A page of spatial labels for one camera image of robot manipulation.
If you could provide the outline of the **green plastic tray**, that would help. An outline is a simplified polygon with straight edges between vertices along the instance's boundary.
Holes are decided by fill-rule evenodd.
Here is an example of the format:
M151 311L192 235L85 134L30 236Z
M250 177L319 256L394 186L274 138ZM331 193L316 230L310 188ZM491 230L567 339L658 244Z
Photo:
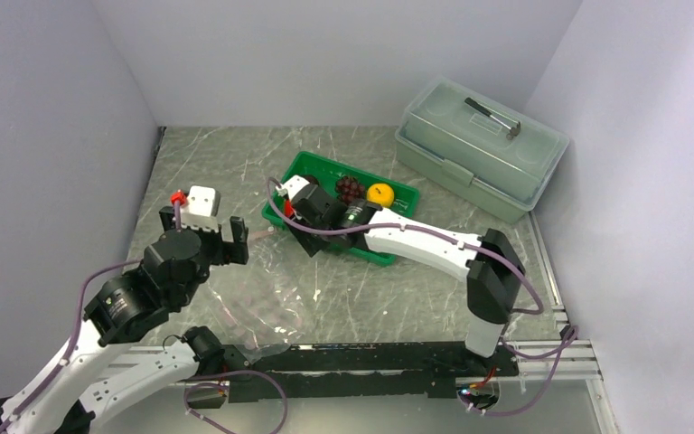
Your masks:
M405 217L410 218L413 216L420 199L420 192L415 187L379 175L374 175L359 168L339 163L327 157L307 151L301 151L296 155L293 162L284 173L282 184L287 182L289 178L294 175L300 175L307 179L313 178L328 194L336 198L344 207L352 204L348 199L363 200L369 187L374 184L386 184L390 187L394 194L394 199L389 208L393 212ZM350 178L350 183L358 185L357 188L360 189L358 192L359 196L342 192L342 190L346 192L347 188L344 187L342 189L342 184L344 184L342 182L343 178L345 180L346 178ZM269 203L265 204L261 211L261 215L273 226L287 229L283 220L275 213L273 207L269 205ZM346 251L382 267L387 267L396 260L396 256L388 253L378 253L358 248L351 248Z

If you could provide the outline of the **clear zip top bag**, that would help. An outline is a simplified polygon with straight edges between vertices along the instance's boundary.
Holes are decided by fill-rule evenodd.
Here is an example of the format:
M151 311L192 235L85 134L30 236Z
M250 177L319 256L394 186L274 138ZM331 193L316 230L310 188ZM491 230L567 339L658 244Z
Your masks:
M301 252L278 228L254 231L248 263L214 267L201 289L206 325L251 363L283 353L314 330L313 308L295 271Z

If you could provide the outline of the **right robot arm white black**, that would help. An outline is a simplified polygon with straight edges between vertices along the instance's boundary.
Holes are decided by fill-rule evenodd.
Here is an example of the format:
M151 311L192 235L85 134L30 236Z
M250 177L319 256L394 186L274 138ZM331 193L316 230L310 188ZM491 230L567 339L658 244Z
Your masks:
M291 207L283 215L286 226L310 256L334 246L395 255L464 283L470 320L461 353L463 366L473 375L494 367L496 346L527 281L503 233L444 231L367 200L346 205L301 176L278 186L276 192Z

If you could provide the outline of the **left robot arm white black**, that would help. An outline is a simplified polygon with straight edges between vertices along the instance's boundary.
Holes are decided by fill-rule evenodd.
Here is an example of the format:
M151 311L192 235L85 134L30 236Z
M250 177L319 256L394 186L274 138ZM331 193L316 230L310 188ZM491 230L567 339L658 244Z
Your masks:
M0 399L0 433L90 433L165 386L203 380L242 366L239 354L206 326L139 364L102 379L102 373L169 315L187 307L211 267L245 265L249 230L230 218L224 241L214 211L161 211L164 233L130 270L108 280L79 312L72 334L47 365L12 397Z

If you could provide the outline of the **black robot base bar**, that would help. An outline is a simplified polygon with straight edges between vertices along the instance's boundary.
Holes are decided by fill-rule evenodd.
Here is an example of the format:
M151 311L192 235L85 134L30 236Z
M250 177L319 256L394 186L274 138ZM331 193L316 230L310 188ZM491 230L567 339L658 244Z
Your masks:
M233 345L200 362L197 376L220 375L232 403L365 396L454 398L467 383L519 373L511 353L498 347L483 357L461 341L295 344L256 362Z

